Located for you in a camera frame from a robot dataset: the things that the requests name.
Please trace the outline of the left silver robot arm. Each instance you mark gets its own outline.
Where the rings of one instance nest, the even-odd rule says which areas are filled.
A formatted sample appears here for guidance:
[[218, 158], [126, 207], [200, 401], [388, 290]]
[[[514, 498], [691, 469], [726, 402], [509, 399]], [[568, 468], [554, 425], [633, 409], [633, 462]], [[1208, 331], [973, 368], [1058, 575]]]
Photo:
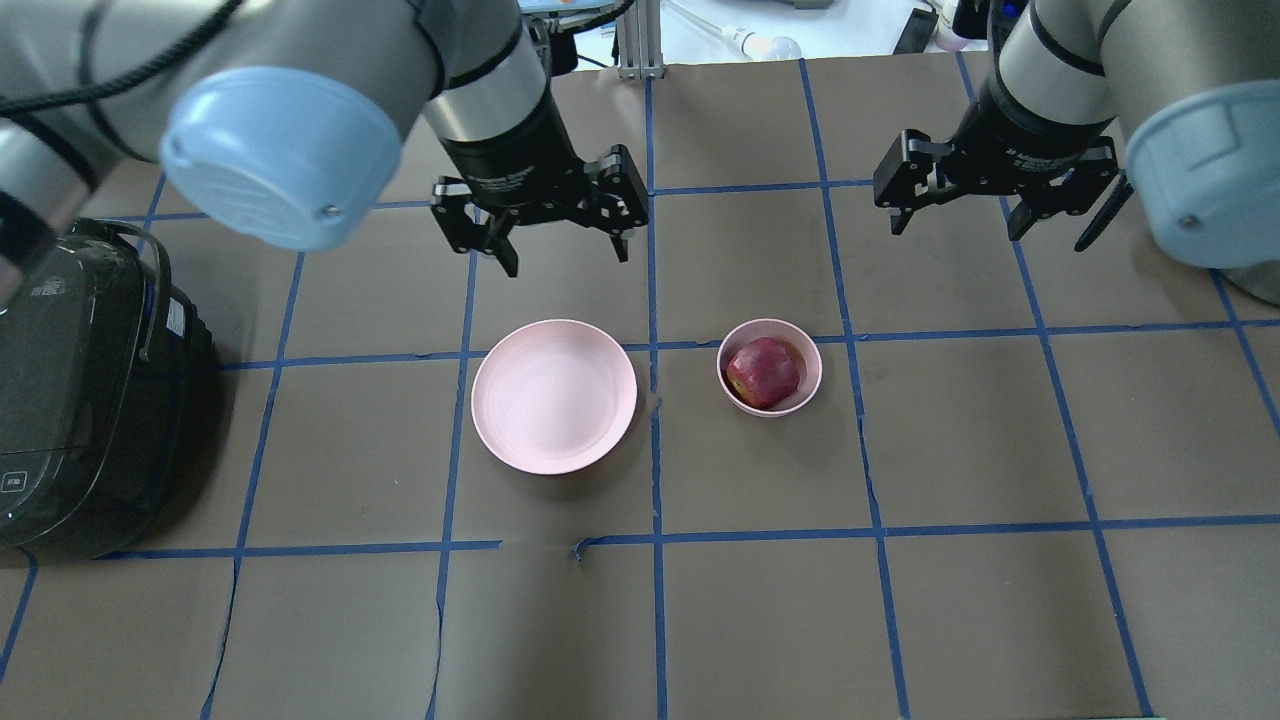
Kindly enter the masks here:
[[649, 222], [625, 146], [582, 160], [517, 1], [5, 1], [3, 302], [115, 167], [161, 165], [202, 213], [294, 251], [344, 243], [424, 119], [456, 177], [456, 252], [516, 275], [517, 225]]

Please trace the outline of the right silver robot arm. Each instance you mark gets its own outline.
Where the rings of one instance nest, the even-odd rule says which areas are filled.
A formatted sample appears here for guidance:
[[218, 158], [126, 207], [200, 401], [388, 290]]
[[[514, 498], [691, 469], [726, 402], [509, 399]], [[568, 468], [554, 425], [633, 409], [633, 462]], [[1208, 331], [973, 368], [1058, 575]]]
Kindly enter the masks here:
[[1275, 1], [959, 1], [991, 70], [952, 136], [905, 129], [873, 174], [901, 234], [923, 208], [1014, 196], [1011, 241], [1138, 199], [1161, 251], [1277, 304]]

